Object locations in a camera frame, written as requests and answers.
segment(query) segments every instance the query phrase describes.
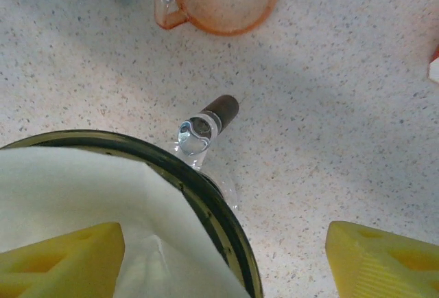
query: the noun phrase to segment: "speckled countertop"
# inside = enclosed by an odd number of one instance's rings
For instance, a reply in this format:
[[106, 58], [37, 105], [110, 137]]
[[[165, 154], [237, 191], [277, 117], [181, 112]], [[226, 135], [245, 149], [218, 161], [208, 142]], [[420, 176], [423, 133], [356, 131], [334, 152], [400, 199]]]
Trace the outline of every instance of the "speckled countertop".
[[266, 297], [336, 297], [332, 220], [439, 244], [439, 0], [280, 0], [235, 38], [171, 32], [153, 0], [0, 0], [0, 144], [96, 128], [163, 144], [223, 93]]

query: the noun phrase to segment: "black rim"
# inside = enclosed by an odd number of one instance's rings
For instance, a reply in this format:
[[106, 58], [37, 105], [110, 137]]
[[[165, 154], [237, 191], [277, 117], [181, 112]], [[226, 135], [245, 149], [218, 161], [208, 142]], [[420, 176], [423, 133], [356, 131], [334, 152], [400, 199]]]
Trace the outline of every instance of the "black rim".
[[[251, 262], [255, 266], [254, 269], [256, 274], [253, 275], [257, 276], [258, 279], [260, 277], [254, 255], [250, 247], [250, 243], [248, 242], [247, 237], [235, 215], [229, 209], [228, 205], [224, 202], [218, 188], [209, 178], [199, 175], [196, 171], [191, 169], [186, 163], [182, 162], [174, 155], [166, 152], [165, 150], [162, 150], [155, 145], [149, 144], [146, 141], [134, 137], [98, 130], [64, 130], [51, 133], [43, 133], [41, 135], [36, 135], [16, 141], [12, 144], [4, 146], [2, 149], [18, 148], [25, 146], [91, 146], [98, 148], [108, 148], [119, 152], [124, 152], [126, 154], [131, 154], [149, 163], [155, 164], [165, 171], [172, 173], [173, 176], [181, 180], [183, 183], [190, 183], [191, 189], [195, 192], [196, 196], [202, 200], [207, 208], [211, 210], [211, 212], [215, 210], [214, 215], [223, 230], [225, 231], [230, 241], [230, 244], [233, 247], [233, 252], [237, 256], [237, 261], [239, 262], [239, 267], [241, 269], [242, 277], [244, 279], [244, 285], [248, 294], [251, 297], [256, 297], [256, 290], [259, 290], [262, 293], [262, 287], [260, 286], [259, 288], [255, 288], [254, 282], [252, 280], [252, 271], [248, 263], [248, 259], [251, 259]], [[190, 199], [187, 197], [187, 194], [184, 190], [182, 190], [182, 193], [184, 194], [187, 201], [190, 203]], [[244, 245], [246, 246], [248, 254], [250, 255], [246, 255], [246, 249], [244, 248]], [[215, 244], [215, 246], [217, 247], [217, 249], [220, 248], [218, 251], [222, 254], [224, 258], [224, 251], [222, 251], [221, 247], [219, 247], [217, 244]]]

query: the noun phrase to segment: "white cloth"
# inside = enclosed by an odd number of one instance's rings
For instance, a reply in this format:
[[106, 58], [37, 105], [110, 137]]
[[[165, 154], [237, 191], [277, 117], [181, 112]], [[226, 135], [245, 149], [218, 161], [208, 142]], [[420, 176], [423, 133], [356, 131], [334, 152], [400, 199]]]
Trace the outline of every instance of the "white cloth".
[[249, 297], [180, 191], [146, 164], [72, 148], [0, 150], [0, 252], [109, 221], [126, 241], [114, 297]]

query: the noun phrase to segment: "pitcher handle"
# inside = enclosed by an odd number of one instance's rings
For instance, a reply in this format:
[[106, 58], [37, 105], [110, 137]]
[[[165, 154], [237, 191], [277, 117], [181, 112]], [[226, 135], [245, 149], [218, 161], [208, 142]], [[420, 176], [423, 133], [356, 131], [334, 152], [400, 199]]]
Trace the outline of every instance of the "pitcher handle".
[[169, 6], [175, 0], [155, 0], [154, 15], [156, 22], [163, 29], [169, 30], [188, 21], [186, 13], [181, 9], [169, 13]]

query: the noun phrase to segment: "white countertop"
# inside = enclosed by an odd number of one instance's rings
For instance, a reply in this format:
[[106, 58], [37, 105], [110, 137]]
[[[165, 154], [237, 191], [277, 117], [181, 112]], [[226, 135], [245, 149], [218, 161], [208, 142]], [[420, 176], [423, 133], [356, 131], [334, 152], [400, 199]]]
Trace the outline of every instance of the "white countertop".
[[0, 0], [0, 144], [68, 128], [171, 141], [241, 104], [229, 161], [265, 295], [337, 297], [332, 220], [439, 244], [439, 0], [280, 0], [234, 38], [154, 22], [153, 0]]

